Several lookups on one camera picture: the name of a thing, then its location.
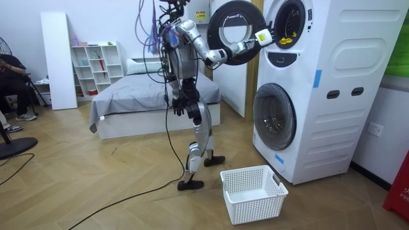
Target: washing machine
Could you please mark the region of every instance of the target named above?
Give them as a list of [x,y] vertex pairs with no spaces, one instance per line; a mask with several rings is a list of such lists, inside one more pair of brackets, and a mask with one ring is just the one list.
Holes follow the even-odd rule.
[[292,184],[345,173],[407,0],[266,0],[253,143]]

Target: wooden floor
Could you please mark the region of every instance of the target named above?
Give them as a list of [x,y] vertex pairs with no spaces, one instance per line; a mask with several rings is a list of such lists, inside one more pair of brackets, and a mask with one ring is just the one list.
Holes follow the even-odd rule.
[[[101,141],[88,130],[88,114],[89,104],[42,109],[38,120],[18,123],[24,131],[12,138],[36,137],[39,144],[30,151],[35,158],[0,186],[0,229],[66,230],[107,204],[180,176],[166,133]],[[382,209],[386,191],[352,169],[298,186],[285,183],[289,195],[279,217],[232,226],[219,173],[266,162],[252,145],[252,123],[225,104],[222,125],[213,133],[215,154],[225,155],[226,163],[201,168],[196,179],[204,180],[205,188],[179,192],[173,183],[113,206],[76,229],[409,229],[405,220]],[[185,159],[192,130],[171,132],[171,138]],[[0,182],[26,160],[14,158],[2,166]]]

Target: white laundry basket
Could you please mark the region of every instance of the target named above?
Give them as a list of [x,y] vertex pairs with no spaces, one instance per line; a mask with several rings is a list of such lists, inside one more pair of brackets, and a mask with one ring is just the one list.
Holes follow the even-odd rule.
[[232,224],[243,224],[280,215],[288,190],[267,165],[220,173],[224,202]]

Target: bed frame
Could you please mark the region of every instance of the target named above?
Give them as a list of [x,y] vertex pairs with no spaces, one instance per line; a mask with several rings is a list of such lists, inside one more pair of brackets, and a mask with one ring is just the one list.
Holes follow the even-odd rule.
[[[219,125],[220,103],[209,105],[209,110],[212,115],[212,125]],[[100,139],[165,132],[165,115],[165,109],[106,115],[100,117],[96,127]],[[193,121],[187,117],[186,112],[179,117],[170,109],[167,114],[167,126],[169,131],[183,130],[193,128]]]

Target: wall socket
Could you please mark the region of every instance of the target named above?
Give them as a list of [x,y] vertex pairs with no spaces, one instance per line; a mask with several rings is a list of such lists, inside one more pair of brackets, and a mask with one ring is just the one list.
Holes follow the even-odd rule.
[[367,132],[377,137],[381,136],[382,130],[383,130],[383,126],[372,123],[372,122],[369,122],[368,128],[366,129]]

